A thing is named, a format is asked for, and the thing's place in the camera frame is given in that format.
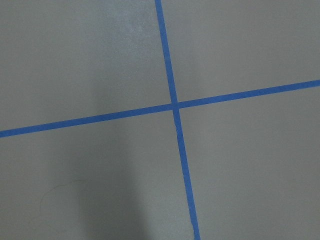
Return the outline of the brown paper table mat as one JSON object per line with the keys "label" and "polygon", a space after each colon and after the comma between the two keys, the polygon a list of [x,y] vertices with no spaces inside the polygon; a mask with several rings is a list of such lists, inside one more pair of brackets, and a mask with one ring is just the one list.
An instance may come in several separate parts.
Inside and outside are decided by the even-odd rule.
{"label": "brown paper table mat", "polygon": [[3,240],[317,240],[317,0],[3,0]]}

